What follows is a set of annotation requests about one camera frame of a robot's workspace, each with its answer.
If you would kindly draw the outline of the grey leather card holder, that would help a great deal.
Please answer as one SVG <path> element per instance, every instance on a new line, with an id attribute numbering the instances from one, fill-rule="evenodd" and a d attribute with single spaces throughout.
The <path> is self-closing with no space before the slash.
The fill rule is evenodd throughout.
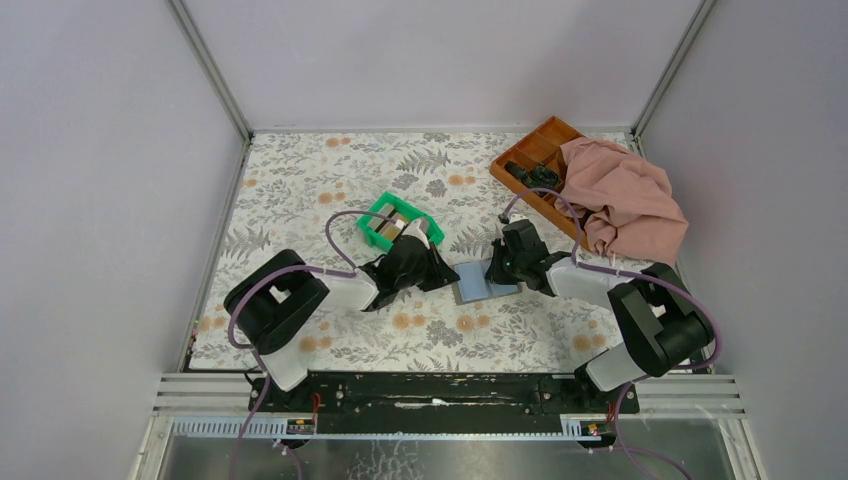
<path id="1" fill-rule="evenodd" d="M 472 304 L 496 298 L 518 294 L 520 285 L 500 285 L 490 282 L 485 274 L 491 265 L 491 259 L 460 263 L 452 266 L 459 275 L 459 281 L 452 284 L 457 305 Z"/>

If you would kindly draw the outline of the green plastic bin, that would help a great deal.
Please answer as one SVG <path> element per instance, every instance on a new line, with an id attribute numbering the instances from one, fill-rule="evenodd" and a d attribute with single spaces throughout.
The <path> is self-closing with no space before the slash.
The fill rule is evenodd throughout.
<path id="1" fill-rule="evenodd" d="M 382 252 L 387 253 L 403 228 L 419 218 L 427 222 L 425 234 L 431 243 L 439 246 L 445 238 L 443 231 L 430 215 L 390 192 L 384 192 L 369 208 L 369 212 L 377 213 L 377 216 L 362 216 L 357 221 L 357 226 L 362 231 L 366 244 Z"/>

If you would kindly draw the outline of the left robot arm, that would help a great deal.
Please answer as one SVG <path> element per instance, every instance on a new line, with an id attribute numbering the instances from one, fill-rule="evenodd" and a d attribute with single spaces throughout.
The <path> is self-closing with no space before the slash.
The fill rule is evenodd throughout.
<path id="1" fill-rule="evenodd" d="M 459 280 L 434 244 L 403 235 L 387 253 L 351 272 L 308 265 L 286 249 L 234 287 L 224 307 L 260 367 L 278 389 L 290 391 L 309 370 L 295 337 L 320 308 L 376 311 L 406 289 L 429 292 Z"/>

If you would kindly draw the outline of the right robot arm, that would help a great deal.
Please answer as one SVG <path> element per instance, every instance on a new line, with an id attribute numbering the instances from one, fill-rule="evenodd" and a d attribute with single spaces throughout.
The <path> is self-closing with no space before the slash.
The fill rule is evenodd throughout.
<path id="1" fill-rule="evenodd" d="M 621 343 L 574 372 L 586 391 L 607 393 L 638 378 L 661 377 L 715 341 L 712 322 L 669 265 L 654 263 L 639 272 L 589 265 L 572 252 L 550 251 L 527 218 L 499 221 L 488 281 L 522 284 L 613 314 Z"/>

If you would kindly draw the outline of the card stack in bin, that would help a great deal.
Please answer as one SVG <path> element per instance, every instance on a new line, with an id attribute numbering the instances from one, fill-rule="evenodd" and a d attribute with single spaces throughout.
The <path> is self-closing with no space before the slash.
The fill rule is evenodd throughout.
<path id="1" fill-rule="evenodd" d="M 407 224 L 407 218 L 394 205 L 384 204 L 379 213 L 382 217 L 373 217 L 369 227 L 381 238 L 393 242 Z"/>

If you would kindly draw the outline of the dark green patterned cloth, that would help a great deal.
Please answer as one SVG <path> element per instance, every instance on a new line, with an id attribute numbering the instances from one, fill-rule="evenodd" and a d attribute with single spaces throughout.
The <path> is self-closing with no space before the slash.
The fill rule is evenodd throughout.
<path id="1" fill-rule="evenodd" d="M 537 196 L 544 197 L 549 190 L 556 191 L 559 186 L 559 175 L 544 164 L 527 169 L 515 162 L 507 162 L 505 170 L 522 184 L 519 193 L 531 188 L 544 188 L 544 191 L 535 191 Z"/>

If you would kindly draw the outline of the orange compartment tray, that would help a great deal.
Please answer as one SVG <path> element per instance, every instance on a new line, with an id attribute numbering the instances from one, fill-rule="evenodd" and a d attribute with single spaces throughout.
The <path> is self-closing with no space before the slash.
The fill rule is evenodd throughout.
<path id="1" fill-rule="evenodd" d="M 542 168 L 555 176 L 556 183 L 548 186 L 548 189 L 560 193 L 564 187 L 567 174 L 562 146 L 583 137 L 584 135 L 578 130 L 558 117 L 552 116 L 498 156 L 490 164 L 489 172 L 517 196 L 530 187 L 528 182 L 531 172 Z M 509 202 L 511 210 L 514 210 L 517 206 L 518 199 L 516 196 Z M 557 197 L 547 191 L 541 195 L 528 193 L 521 198 L 521 201 L 529 205 L 565 235 L 577 240 L 578 227 L 583 227 L 583 222 L 575 223 L 568 211 L 563 213 L 558 210 L 555 206 L 556 200 Z"/>

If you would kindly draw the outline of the pink cloth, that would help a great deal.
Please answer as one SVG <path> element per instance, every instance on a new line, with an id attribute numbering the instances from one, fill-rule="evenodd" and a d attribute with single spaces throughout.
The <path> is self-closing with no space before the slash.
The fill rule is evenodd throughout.
<path id="1" fill-rule="evenodd" d="M 573 206 L 590 251 L 674 266 L 689 222 L 664 169 L 610 141 L 579 137 L 560 146 L 566 165 L 555 208 Z"/>

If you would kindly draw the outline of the floral table mat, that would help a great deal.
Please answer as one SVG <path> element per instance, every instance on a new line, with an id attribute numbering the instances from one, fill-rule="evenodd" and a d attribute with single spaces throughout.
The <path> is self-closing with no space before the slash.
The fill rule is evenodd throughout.
<path id="1" fill-rule="evenodd" d="M 229 342 L 227 293 L 284 249 L 345 270 L 372 260 L 360 211 L 390 192 L 431 215 L 450 264 L 487 259 L 511 192 L 490 164 L 509 133 L 260 133 L 252 142 L 210 291 L 196 323 L 191 370 L 247 370 Z M 401 293 L 377 312 L 324 310 L 295 337 L 314 370 L 569 372 L 621 340 L 611 312 L 533 291 L 457 305 L 453 291 Z"/>

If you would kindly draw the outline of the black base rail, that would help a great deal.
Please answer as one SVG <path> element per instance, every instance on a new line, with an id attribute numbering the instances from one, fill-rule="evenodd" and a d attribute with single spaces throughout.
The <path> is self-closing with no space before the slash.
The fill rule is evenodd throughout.
<path id="1" fill-rule="evenodd" d="M 320 434 L 547 434 L 563 415 L 640 410 L 633 388 L 596 392 L 572 375 L 316 371 L 289 391 L 255 378 L 248 405 L 305 414 Z"/>

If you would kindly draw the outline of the aluminium frame post right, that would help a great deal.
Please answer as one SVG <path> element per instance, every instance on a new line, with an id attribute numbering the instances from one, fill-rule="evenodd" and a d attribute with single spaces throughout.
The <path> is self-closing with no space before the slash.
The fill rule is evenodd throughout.
<path id="1" fill-rule="evenodd" d="M 641 138 L 647 130 L 650 121 L 717 4 L 717 0 L 699 1 L 694 14 L 684 29 L 646 104 L 631 126 L 631 136 L 637 143 L 641 142 Z"/>

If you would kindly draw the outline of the aluminium frame post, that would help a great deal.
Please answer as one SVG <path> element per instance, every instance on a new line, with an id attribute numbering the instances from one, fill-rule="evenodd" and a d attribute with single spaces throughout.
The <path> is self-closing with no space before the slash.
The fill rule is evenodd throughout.
<path id="1" fill-rule="evenodd" d="M 641 142 L 641 138 L 647 130 L 650 121 L 717 4 L 717 0 L 699 1 L 694 14 L 684 29 L 646 104 L 631 126 L 631 136 L 637 143 Z"/>
<path id="2" fill-rule="evenodd" d="M 243 142 L 250 143 L 253 129 L 250 127 L 238 102 L 193 18 L 186 1 L 165 0 L 176 25 L 182 32 L 189 49 L 206 77 L 214 95 L 219 100 L 226 116 Z"/>

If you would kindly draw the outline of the aluminium frame post left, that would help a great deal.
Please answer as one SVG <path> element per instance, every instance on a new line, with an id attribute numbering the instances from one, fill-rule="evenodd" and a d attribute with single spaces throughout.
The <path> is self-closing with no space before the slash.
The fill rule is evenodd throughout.
<path id="1" fill-rule="evenodd" d="M 186 1 L 165 0 L 176 25 L 182 32 L 189 49 L 206 77 L 214 95 L 219 100 L 226 116 L 243 142 L 250 143 L 253 129 L 250 127 L 238 102 L 193 18 Z"/>

